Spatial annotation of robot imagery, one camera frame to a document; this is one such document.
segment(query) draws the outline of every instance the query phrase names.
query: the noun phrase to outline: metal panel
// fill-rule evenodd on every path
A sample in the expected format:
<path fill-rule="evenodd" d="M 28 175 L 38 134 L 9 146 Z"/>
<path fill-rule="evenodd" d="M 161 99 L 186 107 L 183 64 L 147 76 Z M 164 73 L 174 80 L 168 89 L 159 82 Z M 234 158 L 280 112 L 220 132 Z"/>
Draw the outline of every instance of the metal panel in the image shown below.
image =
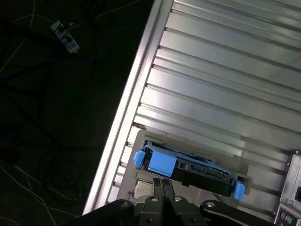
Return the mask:
<path fill-rule="evenodd" d="M 114 197 L 131 144 L 146 129 L 241 156 L 253 183 L 239 208 L 271 220 L 287 150 L 301 146 L 301 13 L 297 1 L 284 2 L 163 2 L 143 66 L 129 81 L 134 90 L 124 94 L 129 104 L 114 120 L 91 207 Z"/>

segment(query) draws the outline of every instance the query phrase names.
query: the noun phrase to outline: black cable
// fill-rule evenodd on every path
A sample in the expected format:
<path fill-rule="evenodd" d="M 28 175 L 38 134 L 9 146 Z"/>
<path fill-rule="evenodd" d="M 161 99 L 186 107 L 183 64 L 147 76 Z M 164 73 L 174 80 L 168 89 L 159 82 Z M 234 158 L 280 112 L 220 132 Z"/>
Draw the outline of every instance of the black cable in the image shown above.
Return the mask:
<path fill-rule="evenodd" d="M 48 191 L 52 198 L 63 206 L 72 206 L 76 204 L 81 194 L 85 192 L 85 188 L 82 192 L 79 191 L 79 184 L 82 180 L 83 175 L 86 173 L 90 166 L 89 158 L 87 155 L 87 149 L 89 150 L 99 150 L 98 147 L 69 147 L 63 148 L 63 146 L 48 132 L 46 132 L 34 118 L 32 118 L 21 106 L 19 106 L 13 98 L 3 91 L 0 91 L 0 95 L 6 97 L 6 99 L 19 110 L 24 118 L 30 121 L 33 125 L 39 128 L 45 136 L 51 139 L 51 141 L 58 147 L 57 149 L 51 149 L 46 154 L 44 154 L 37 166 L 38 180 L 41 182 L 43 187 Z M 39 146 L 26 142 L 28 145 L 33 145 L 38 148 Z M 70 153 L 81 152 L 86 158 L 86 164 L 82 167 L 75 161 L 69 159 Z M 58 196 L 49 188 L 59 188 L 69 190 L 73 193 L 70 200 L 64 199 Z"/>

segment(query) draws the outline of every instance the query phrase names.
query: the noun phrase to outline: control panel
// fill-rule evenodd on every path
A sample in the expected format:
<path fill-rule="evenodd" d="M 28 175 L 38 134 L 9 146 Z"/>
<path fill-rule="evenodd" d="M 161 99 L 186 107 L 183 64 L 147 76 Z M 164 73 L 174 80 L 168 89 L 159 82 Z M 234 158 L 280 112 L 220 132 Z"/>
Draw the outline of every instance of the control panel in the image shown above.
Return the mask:
<path fill-rule="evenodd" d="M 301 219 L 284 207 L 279 207 L 274 221 L 277 226 L 301 226 Z"/>

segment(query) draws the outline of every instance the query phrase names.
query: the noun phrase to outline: cable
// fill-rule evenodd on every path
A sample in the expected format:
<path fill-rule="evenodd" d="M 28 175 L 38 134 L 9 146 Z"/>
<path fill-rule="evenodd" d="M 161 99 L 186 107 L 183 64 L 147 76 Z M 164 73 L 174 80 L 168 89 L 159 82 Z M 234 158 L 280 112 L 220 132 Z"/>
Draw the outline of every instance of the cable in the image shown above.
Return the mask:
<path fill-rule="evenodd" d="M 47 209 L 49 209 L 49 210 L 55 210 L 55 211 L 58 211 L 58 212 L 61 212 L 61 213 L 66 213 L 66 214 L 69 214 L 69 215 L 73 216 L 74 218 L 77 218 L 77 216 L 73 215 L 72 213 L 69 213 L 69 212 L 66 212 L 66 211 L 63 211 L 63 210 L 58 210 L 58 209 L 55 209 L 55 208 L 48 207 L 48 206 L 46 206 L 45 203 L 42 203 L 40 200 L 38 200 L 38 199 L 36 198 L 37 195 L 34 194 L 34 192 L 33 192 L 32 185 L 30 184 L 30 181 L 29 181 L 29 179 L 28 179 L 27 174 L 25 174 L 25 176 L 26 176 L 26 180 L 27 180 L 27 182 L 28 182 L 29 188 L 30 188 L 30 190 L 32 191 L 33 198 L 34 198 L 39 204 L 45 206 L 45 208 L 47 208 Z"/>
<path fill-rule="evenodd" d="M 9 173 L 7 173 L 7 172 L 3 169 L 3 167 L 2 167 L 1 164 L 0 164 L 0 167 L 2 168 L 2 170 L 4 171 L 4 173 L 7 174 L 11 179 L 13 179 L 19 186 L 21 186 L 21 187 L 24 188 L 25 190 L 29 191 L 29 189 L 27 189 L 26 187 L 24 187 L 23 185 L 21 185 L 21 184 L 20 184 L 19 182 L 17 182 L 17 180 L 15 180 Z M 38 182 L 38 180 L 36 180 L 34 177 L 32 177 L 32 176 L 30 176 L 29 174 L 27 174 L 26 172 L 24 172 L 20 167 L 18 167 L 18 166 L 16 166 L 16 165 L 14 165 L 14 167 L 15 167 L 17 170 L 19 170 L 20 172 L 22 172 L 22 173 L 26 176 L 26 179 L 27 179 L 27 182 L 28 182 L 28 185 L 29 185 L 29 188 L 30 188 L 30 191 L 29 191 L 29 192 L 33 195 L 34 199 L 35 199 L 38 203 L 40 203 L 41 205 L 45 206 L 45 208 L 48 209 L 48 210 L 58 211 L 58 212 L 61 212 L 61 213 L 65 213 L 65 214 L 71 215 L 71 216 L 74 217 L 74 218 L 77 218 L 77 216 L 75 216 L 75 215 L 72 214 L 72 213 L 69 213 L 69 212 L 66 212 L 66 211 L 63 211 L 63 210 L 59 210 L 59 209 L 56 209 L 56 208 L 48 207 L 48 206 L 45 204 L 45 202 L 44 202 L 38 195 L 36 195 L 36 194 L 33 192 L 32 186 L 31 186 L 31 183 L 30 183 L 28 177 L 32 178 L 32 179 L 35 180 L 36 182 Z"/>
<path fill-rule="evenodd" d="M 29 29 L 31 29 L 32 27 L 32 22 L 33 22 L 33 17 L 34 17 L 34 13 L 36 10 L 36 2 L 35 0 L 33 0 L 33 10 L 32 10 L 32 18 L 30 20 L 30 24 L 29 24 Z M 26 42 L 27 38 L 25 38 L 21 44 L 17 47 L 17 49 L 14 51 L 14 53 L 11 55 L 11 57 L 7 60 L 7 62 L 2 66 L 2 68 L 0 69 L 0 73 L 3 71 L 3 69 L 5 68 L 5 66 L 10 62 L 10 60 L 14 57 L 14 55 L 17 53 L 17 51 L 23 46 L 23 44 Z"/>
<path fill-rule="evenodd" d="M 29 18 L 29 17 L 31 17 L 31 16 L 32 16 L 32 14 L 27 15 L 27 16 L 23 16 L 23 17 L 20 17 L 20 18 L 18 18 L 17 20 L 15 20 L 14 23 L 17 23 L 18 21 L 23 20 L 23 19 L 26 19 L 26 18 Z M 43 20 L 46 20 L 46 21 L 48 21 L 48 22 L 54 24 L 54 22 L 53 22 L 52 20 L 50 20 L 50 19 L 48 19 L 48 18 L 46 18 L 46 17 L 44 17 L 44 16 L 40 16 L 40 15 L 33 15 L 33 16 L 34 16 L 34 17 L 37 17 L 37 18 L 41 18 L 41 19 L 43 19 Z"/>
<path fill-rule="evenodd" d="M 49 216 L 50 216 L 52 222 L 54 223 L 55 226 L 57 226 L 57 224 L 56 224 L 56 222 L 54 221 L 54 219 L 53 219 L 53 217 L 52 217 L 52 215 L 51 215 L 51 213 L 50 213 L 50 211 L 49 211 L 49 209 L 48 209 L 46 203 L 44 202 L 44 200 L 43 200 L 42 198 L 40 198 L 38 195 L 36 195 L 35 193 L 33 193 L 31 190 L 29 190 L 28 188 L 26 188 L 26 187 L 24 187 L 22 184 L 20 184 L 16 179 L 14 179 L 9 173 L 7 173 L 7 172 L 5 171 L 5 169 L 2 167 L 1 164 L 0 164 L 0 168 L 3 170 L 3 172 L 4 172 L 7 176 L 9 176 L 9 177 L 10 177 L 14 182 L 16 182 L 20 187 L 22 187 L 22 188 L 25 189 L 26 191 L 30 192 L 32 195 L 36 196 L 37 198 L 39 198 L 39 199 L 43 202 L 43 204 L 45 205 L 46 210 L 47 210 L 47 212 L 48 212 L 48 214 L 49 214 Z"/>
<path fill-rule="evenodd" d="M 39 182 L 36 178 L 34 178 L 33 176 L 31 176 L 31 175 L 29 175 L 28 173 L 26 173 L 23 169 L 21 169 L 21 167 L 16 166 L 16 165 L 14 165 L 14 167 L 15 167 L 17 170 L 19 170 L 20 172 L 22 172 L 23 174 L 25 174 L 27 177 L 30 177 L 32 180 L 34 180 L 34 181 L 37 182 L 38 184 L 42 185 L 41 182 Z M 53 192 L 59 194 L 60 196 L 62 196 L 62 197 L 65 198 L 65 199 L 72 200 L 71 198 L 69 198 L 69 197 L 63 195 L 62 193 L 58 192 L 57 190 L 55 190 L 55 189 L 53 189 L 53 188 L 49 188 L 49 187 L 48 187 L 47 189 L 49 189 L 49 190 L 51 190 L 51 191 L 53 191 Z"/>
<path fill-rule="evenodd" d="M 97 55 L 100 55 L 103 51 L 105 51 L 109 44 L 112 42 L 112 38 L 115 34 L 121 32 L 121 31 L 124 31 L 124 30 L 129 30 L 129 29 L 133 29 L 133 30 L 138 30 L 138 31 L 141 31 L 143 30 L 143 28 L 141 27 L 135 27 L 135 26 L 124 26 L 124 27 L 121 27 L 117 30 L 115 30 L 109 37 L 108 39 L 106 40 L 106 42 L 102 45 L 102 47 L 100 47 L 97 51 Z M 72 66 L 80 66 L 80 65 L 85 65 L 85 64 L 88 64 L 88 63 L 91 63 L 93 60 L 94 60 L 94 57 L 91 57 L 88 60 L 85 60 L 85 61 L 77 61 L 77 62 L 70 62 L 68 60 L 65 60 L 65 61 L 60 61 L 60 60 L 56 60 L 56 59 L 52 59 L 52 58 L 46 58 L 46 57 L 41 57 L 40 59 L 36 59 L 36 60 L 33 60 L 31 61 L 30 63 L 28 63 L 27 65 L 24 65 L 24 67 L 30 67 L 31 65 L 34 65 L 34 64 L 37 64 L 37 63 L 40 63 L 40 62 L 43 62 L 43 61 L 53 61 L 53 62 L 57 62 L 58 64 L 65 64 L 65 65 L 72 65 Z M 16 69 L 14 70 L 14 72 L 12 73 L 0 73 L 0 80 L 1 78 L 8 78 L 10 77 L 11 75 L 13 75 L 14 73 L 16 72 L 19 72 L 20 70 Z"/>
<path fill-rule="evenodd" d="M 115 11 L 117 11 L 117 10 L 126 8 L 126 7 L 128 7 L 128 6 L 130 6 L 130 5 L 133 5 L 133 4 L 135 4 L 135 3 L 138 3 L 138 2 L 140 2 L 140 1 L 142 1 L 142 0 L 136 0 L 136 1 L 132 2 L 132 3 L 129 3 L 129 4 L 124 5 L 124 6 L 121 6 L 121 7 L 119 7 L 119 8 L 109 10 L 109 12 L 111 12 L 111 13 L 112 13 L 112 12 L 115 12 Z M 108 12 L 101 13 L 101 14 L 97 15 L 96 17 L 94 17 L 94 19 L 99 18 L 99 17 L 101 17 L 101 16 L 103 16 L 103 15 L 105 15 L 105 14 L 107 14 L 107 13 L 108 13 Z M 74 28 L 77 28 L 77 27 L 80 27 L 80 26 L 82 26 L 82 25 L 83 25 L 83 24 L 78 24 L 78 25 L 72 26 L 71 28 L 68 28 L 67 30 L 70 31 L 70 30 L 72 30 L 72 29 L 74 29 Z"/>
<path fill-rule="evenodd" d="M 20 225 L 19 223 L 15 222 L 14 220 L 9 219 L 9 218 L 5 218 L 5 217 L 1 217 L 1 216 L 0 216 L 0 219 L 8 220 L 8 221 L 13 222 L 14 224 L 16 224 L 16 225 L 18 225 L 18 226 L 22 226 L 22 225 Z"/>

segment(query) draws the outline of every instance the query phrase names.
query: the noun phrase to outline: blue plastic tab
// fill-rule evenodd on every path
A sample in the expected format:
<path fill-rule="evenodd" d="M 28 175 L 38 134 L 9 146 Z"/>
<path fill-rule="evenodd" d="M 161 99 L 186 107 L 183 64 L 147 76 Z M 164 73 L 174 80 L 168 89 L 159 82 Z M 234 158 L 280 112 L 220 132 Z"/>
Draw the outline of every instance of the blue plastic tab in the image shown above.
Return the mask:
<path fill-rule="evenodd" d="M 157 150 L 157 151 L 160 151 L 160 152 L 164 151 L 164 152 L 167 152 L 167 153 L 171 153 L 172 155 L 174 155 L 177 158 L 192 161 L 192 162 L 195 162 L 197 164 L 200 164 L 200 165 L 203 165 L 203 166 L 206 166 L 206 167 L 210 167 L 210 168 L 213 168 L 213 169 L 216 169 L 216 170 L 220 170 L 223 173 L 230 175 L 230 172 L 228 170 L 224 169 L 223 167 L 221 167 L 219 165 L 214 164 L 213 162 L 209 161 L 208 159 L 200 158 L 200 160 L 197 160 L 197 159 L 193 158 L 193 157 L 196 157 L 196 156 L 194 156 L 192 154 L 181 153 L 181 152 L 179 152 L 175 149 L 171 149 L 171 148 L 165 149 L 165 147 L 163 145 L 156 145 L 156 144 L 154 145 L 150 141 L 147 142 L 145 147 L 151 149 L 152 151 Z"/>
<path fill-rule="evenodd" d="M 235 186 L 234 198 L 241 200 L 244 197 L 244 194 L 245 194 L 245 185 L 237 180 Z"/>
<path fill-rule="evenodd" d="M 135 153 L 134 164 L 135 164 L 136 167 L 141 167 L 142 166 L 145 154 L 146 153 L 142 150 L 139 150 L 138 152 Z"/>
<path fill-rule="evenodd" d="M 171 177 L 177 157 L 168 152 L 154 151 L 149 164 L 149 170 Z"/>

